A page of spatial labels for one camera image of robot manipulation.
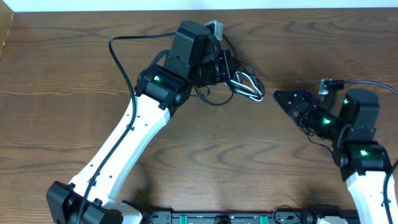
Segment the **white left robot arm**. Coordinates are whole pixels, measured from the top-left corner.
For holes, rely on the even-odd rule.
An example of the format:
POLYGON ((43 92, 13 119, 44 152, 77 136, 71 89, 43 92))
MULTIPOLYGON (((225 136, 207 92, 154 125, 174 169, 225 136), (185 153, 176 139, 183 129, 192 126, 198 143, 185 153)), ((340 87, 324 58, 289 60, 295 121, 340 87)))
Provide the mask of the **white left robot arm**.
POLYGON ((193 88, 227 82, 233 58, 221 48, 223 25, 182 21, 170 50, 159 52, 129 85, 120 122, 89 163, 69 183, 54 182, 46 198, 55 223, 132 223, 143 213, 118 195, 152 138, 190 97, 193 88))

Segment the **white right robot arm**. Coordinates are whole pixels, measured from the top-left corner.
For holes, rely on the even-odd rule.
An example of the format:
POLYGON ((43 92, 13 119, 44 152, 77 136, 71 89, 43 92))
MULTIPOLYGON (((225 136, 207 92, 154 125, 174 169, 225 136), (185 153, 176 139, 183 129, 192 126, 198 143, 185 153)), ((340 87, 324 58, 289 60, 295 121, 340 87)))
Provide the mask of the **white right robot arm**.
POLYGON ((354 200, 361 223, 396 223, 395 164, 374 140, 380 105, 365 89, 346 92, 338 116, 308 90, 278 90, 273 99, 308 136, 332 143, 331 154, 354 200))

